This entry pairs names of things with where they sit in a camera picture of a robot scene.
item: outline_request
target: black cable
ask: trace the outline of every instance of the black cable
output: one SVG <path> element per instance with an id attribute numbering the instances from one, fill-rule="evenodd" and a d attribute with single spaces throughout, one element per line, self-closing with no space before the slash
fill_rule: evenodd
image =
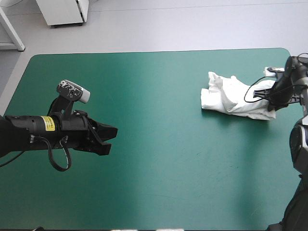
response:
<path id="1" fill-rule="evenodd" d="M 254 82 L 254 83 L 248 88 L 248 90 L 246 91 L 246 94 L 245 94 L 245 96 L 244 96 L 244 101 L 245 101 L 246 103 L 255 103 L 255 102 L 258 102 L 258 101 L 260 101 L 260 100 L 265 99 L 264 97 L 258 96 L 258 97 L 260 97 L 261 99 L 258 99 L 258 100 L 255 100 L 255 101 L 247 101 L 247 100 L 246 100 L 246 95 L 247 95 L 247 93 L 249 92 L 249 90 L 251 89 L 252 86 L 254 86 L 254 85 L 255 85 L 256 83 L 258 83 L 261 79 L 264 79 L 264 78 L 266 78 L 266 77 L 267 77 L 267 76 L 261 77 L 260 79 L 258 79 L 256 82 Z"/>
<path id="2" fill-rule="evenodd" d="M 16 158 L 20 157 L 22 153 L 24 153 L 25 151 L 20 152 L 19 154 L 17 154 L 15 157 L 13 157 L 12 159 L 10 159 L 9 161 L 3 163 L 0 165 L 0 167 L 6 166 L 7 164 L 9 164 L 10 162 L 12 162 L 13 160 L 15 160 Z"/>
<path id="3" fill-rule="evenodd" d="M 301 54 L 299 54 L 299 55 L 296 57 L 297 61 L 298 61 L 299 63 L 303 64 L 303 65 L 308 65 L 308 63 L 304 63 L 304 62 L 302 62 L 302 61 L 299 60 L 299 58 L 301 57 L 302 54 L 308 55 L 308 53 L 301 53 Z"/>
<path id="4" fill-rule="evenodd" d="M 72 160 L 71 160 L 71 155 L 69 153 L 69 150 L 68 148 L 66 147 L 66 145 L 64 144 L 67 140 L 67 137 L 63 137 L 61 140 L 60 140 L 60 145 L 63 147 L 64 149 L 64 153 L 65 153 L 65 156 L 66 156 L 66 162 L 67 162 L 67 166 L 66 168 L 63 168 L 61 167 L 60 165 L 58 165 L 54 158 L 53 158 L 53 153 L 52 153 L 52 147 L 51 147 L 51 144 L 49 142 L 48 139 L 46 139 L 45 137 L 40 137 L 40 136 L 35 136 L 34 137 L 35 140 L 39 140 L 39 141 L 43 141 L 44 143 L 46 143 L 47 147 L 48 147 L 48 157 L 49 157 L 49 162 L 50 164 L 58 171 L 60 172 L 64 172 L 64 171 L 67 171 L 71 165 L 72 165 Z"/>

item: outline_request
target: green tabletop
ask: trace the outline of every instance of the green tabletop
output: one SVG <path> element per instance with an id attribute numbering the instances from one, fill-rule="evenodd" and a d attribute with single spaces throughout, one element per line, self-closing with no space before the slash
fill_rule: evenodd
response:
<path id="1" fill-rule="evenodd" d="M 1 168 L 0 228 L 244 230 L 280 221 L 299 182 L 288 139 L 300 105 L 258 121 L 203 111 L 200 91 L 208 71 L 251 84 L 288 56 L 285 49 L 34 56 L 6 115 L 46 115 L 68 79 L 91 91 L 74 108 L 118 135 L 108 156 L 73 150 L 64 173 L 47 151 Z"/>

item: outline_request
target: white cabinet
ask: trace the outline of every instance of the white cabinet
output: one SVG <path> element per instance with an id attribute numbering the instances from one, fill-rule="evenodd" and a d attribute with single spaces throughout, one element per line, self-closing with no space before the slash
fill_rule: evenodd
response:
<path id="1" fill-rule="evenodd" d="M 37 0 L 47 25 L 83 23 L 88 18 L 89 0 Z"/>

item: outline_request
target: white cloth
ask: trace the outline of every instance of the white cloth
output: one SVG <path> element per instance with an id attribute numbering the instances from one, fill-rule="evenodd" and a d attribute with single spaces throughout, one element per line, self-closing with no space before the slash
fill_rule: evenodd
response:
<path id="1" fill-rule="evenodd" d="M 260 100 L 246 103 L 244 96 L 250 86 L 239 81 L 235 76 L 225 78 L 214 72 L 208 73 L 209 89 L 201 90 L 201 107 L 229 115 L 247 116 L 252 119 L 271 120 L 276 118 L 275 110 L 267 111 L 269 102 Z M 255 101 L 254 90 L 271 88 L 275 81 L 264 80 L 251 87 L 246 95 L 247 101 Z"/>

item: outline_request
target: crumpled cloth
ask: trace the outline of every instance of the crumpled cloth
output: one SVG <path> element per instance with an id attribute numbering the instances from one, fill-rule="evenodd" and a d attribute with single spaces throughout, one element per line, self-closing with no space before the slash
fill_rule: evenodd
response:
<path id="1" fill-rule="evenodd" d="M 244 96 L 250 86 L 239 81 L 235 76 L 225 78 L 214 72 L 208 73 L 209 88 L 201 89 L 201 107 L 235 116 L 246 116 L 252 119 L 272 120 L 276 118 L 276 111 L 267 111 L 269 102 L 260 100 L 247 103 Z M 275 81 L 264 80 L 251 87 L 246 95 L 247 101 L 255 101 L 254 90 L 271 88 Z"/>

